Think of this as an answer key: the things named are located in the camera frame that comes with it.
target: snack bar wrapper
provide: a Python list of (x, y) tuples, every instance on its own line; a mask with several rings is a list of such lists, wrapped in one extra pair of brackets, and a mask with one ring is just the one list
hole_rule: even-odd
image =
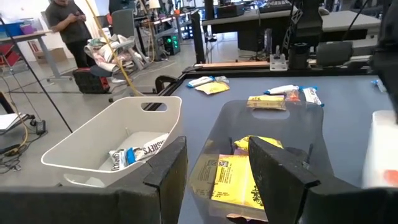
[(299, 96), (300, 96), (300, 93), (298, 90), (287, 91), (285, 101), (299, 102), (300, 101)]
[(249, 151), (241, 149), (240, 147), (237, 147), (234, 150), (234, 155), (248, 156), (249, 155)]
[(214, 93), (221, 93), (223, 91), (229, 90), (229, 86), (225, 82), (211, 82), (206, 83), (204, 85), (200, 85), (195, 87), (196, 90), (203, 91), (207, 95), (214, 94)]
[(244, 138), (242, 138), (240, 140), (235, 141), (234, 144), (239, 149), (249, 152), (249, 138), (250, 137), (258, 137), (259, 139), (262, 139), (262, 140), (268, 142), (269, 144), (272, 144), (272, 145), (274, 145), (276, 147), (279, 147), (279, 148), (283, 149), (282, 143), (280, 143), (280, 141), (275, 140), (273, 138), (267, 138), (267, 137), (261, 137), (261, 136), (250, 136), (249, 135), (249, 136), (246, 136), (246, 137), (244, 137)]
[(264, 209), (249, 156), (220, 155), (212, 200)]
[(246, 104), (248, 108), (286, 110), (284, 95), (250, 96)]
[(305, 101), (324, 107), (325, 104), (323, 104), (317, 96), (317, 87), (302, 88), (302, 90), (305, 95)]
[(267, 94), (267, 95), (285, 94), (288, 91), (298, 90), (298, 89), (299, 89), (299, 87), (297, 85), (284, 85), (284, 86), (279, 86), (279, 87), (269, 89), (269, 90), (265, 91), (264, 94)]
[(195, 80), (188, 82), (187, 87), (195, 88), (195, 87), (204, 85), (206, 83), (212, 82), (214, 80), (215, 80), (214, 77), (200, 77), (200, 78), (197, 78)]
[(136, 147), (133, 149), (134, 155), (136, 157), (136, 161), (139, 161), (141, 159), (145, 159), (149, 156), (153, 156), (156, 154), (156, 152), (162, 147), (163, 143), (166, 141), (168, 138), (169, 134), (163, 134), (146, 144), (144, 144), (143, 147)]
[(125, 149), (111, 150), (109, 152), (109, 155), (111, 156), (113, 161), (113, 166), (111, 171), (119, 171), (127, 167)]

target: wooden board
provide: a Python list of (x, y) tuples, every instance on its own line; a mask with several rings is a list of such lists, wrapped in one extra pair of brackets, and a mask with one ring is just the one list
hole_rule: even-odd
[(196, 64), (203, 68), (219, 68), (219, 67), (242, 67), (242, 66), (268, 66), (269, 62), (223, 62), (223, 63), (206, 63)]

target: cardboard box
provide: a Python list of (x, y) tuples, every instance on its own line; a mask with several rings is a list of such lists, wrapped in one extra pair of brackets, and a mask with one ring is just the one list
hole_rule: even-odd
[[(49, 52), (51, 57), (54, 59), (55, 63), (62, 62), (67, 59), (67, 55), (65, 54), (65, 51), (63, 50), (62, 47), (56, 49), (50, 49)], [(37, 63), (39, 64), (48, 63), (43, 52), (34, 52), (33, 54), (35, 55)]]

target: black pants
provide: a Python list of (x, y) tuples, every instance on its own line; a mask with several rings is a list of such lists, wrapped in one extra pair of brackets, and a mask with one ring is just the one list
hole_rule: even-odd
[(87, 45), (87, 40), (76, 41), (66, 45), (70, 53), (75, 57), (78, 68), (89, 68), (96, 65), (94, 59), (88, 56), (84, 51), (84, 47)]

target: yellow pole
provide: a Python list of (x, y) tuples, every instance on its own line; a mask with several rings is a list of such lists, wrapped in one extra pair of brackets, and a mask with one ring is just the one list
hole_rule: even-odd
[[(104, 31), (102, 30), (101, 25), (100, 25), (100, 22), (98, 21), (97, 17), (95, 16), (95, 12), (94, 12), (92, 6), (91, 6), (90, 3), (88, 2), (88, 0), (86, 0), (86, 3), (87, 3), (87, 5), (88, 5), (88, 7), (90, 8), (90, 11), (91, 11), (91, 13), (92, 13), (92, 15), (93, 15), (93, 17), (94, 17), (94, 20), (95, 20), (95, 23), (96, 23), (96, 25), (97, 25), (98, 30), (100, 30), (100, 33), (101, 33), (102, 37), (105, 38), (105, 41), (106, 41), (106, 44), (108, 45), (108, 47), (109, 47), (110, 49), (112, 49), (111, 43), (109, 42), (108, 37), (105, 35)], [(126, 79), (127, 84), (129, 84), (130, 88), (132, 89), (132, 92), (134, 93), (134, 95), (136, 95), (136, 96), (141, 96), (141, 94), (138, 92), (138, 90), (136, 89), (136, 87), (135, 87), (135, 86), (132, 84), (132, 82), (130, 81), (130, 78), (127, 76), (127, 73), (126, 73), (126, 71), (124, 70), (121, 61), (118, 59), (118, 56), (116, 55), (116, 53), (115, 53), (113, 50), (112, 50), (112, 54), (113, 54), (113, 57), (114, 57), (116, 63), (118, 64), (120, 70), (122, 71), (122, 74), (124, 75), (124, 78)]]

